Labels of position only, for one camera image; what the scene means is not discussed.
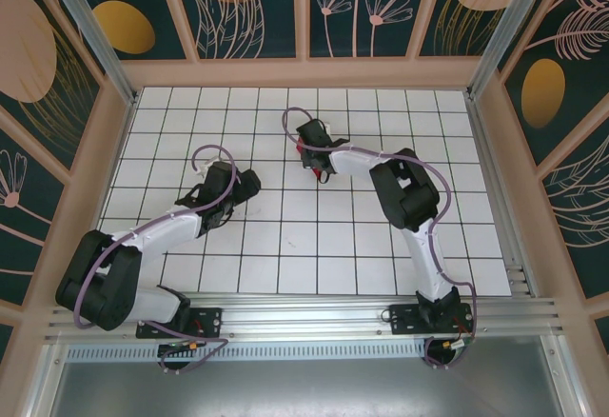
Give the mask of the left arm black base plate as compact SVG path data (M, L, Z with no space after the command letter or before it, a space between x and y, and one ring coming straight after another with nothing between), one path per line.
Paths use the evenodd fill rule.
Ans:
M217 338L222 325L220 308L183 308L167 323L143 322L135 331L137 339Z

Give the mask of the grey metal sheet panel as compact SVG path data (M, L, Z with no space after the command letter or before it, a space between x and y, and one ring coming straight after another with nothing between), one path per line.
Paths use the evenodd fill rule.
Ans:
M416 357L151 362L44 351L26 417L594 417L560 336L484 338L449 370Z

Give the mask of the aluminium front rail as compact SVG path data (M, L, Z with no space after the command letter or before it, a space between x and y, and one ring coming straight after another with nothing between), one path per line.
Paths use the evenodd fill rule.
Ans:
M234 342L388 339L382 312L413 296L189 293L195 308L220 308L220 335ZM479 298L476 337L559 335L549 298Z

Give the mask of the aluminium side rail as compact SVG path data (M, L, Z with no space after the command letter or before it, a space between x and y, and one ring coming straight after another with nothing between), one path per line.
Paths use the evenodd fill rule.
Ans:
M538 286L529 267L528 256L501 175L499 160L482 120L480 108L476 101L468 96L465 96L465 104L481 160L482 174L488 190L512 294L514 297L522 298L538 297Z

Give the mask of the red cloth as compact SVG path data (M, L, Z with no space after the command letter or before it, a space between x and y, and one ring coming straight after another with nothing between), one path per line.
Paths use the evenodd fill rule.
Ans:
M301 163L305 169L310 169L315 175L316 180L321 183L323 175L322 162L316 156L315 152L304 148L304 141L299 138L297 141L296 150L298 151Z

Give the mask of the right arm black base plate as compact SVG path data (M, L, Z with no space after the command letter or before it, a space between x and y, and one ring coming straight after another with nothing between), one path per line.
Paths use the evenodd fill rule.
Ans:
M471 331L474 324L472 309L466 303L450 309L435 324L423 319L416 304L391 305L388 311L394 335L457 335L462 328Z

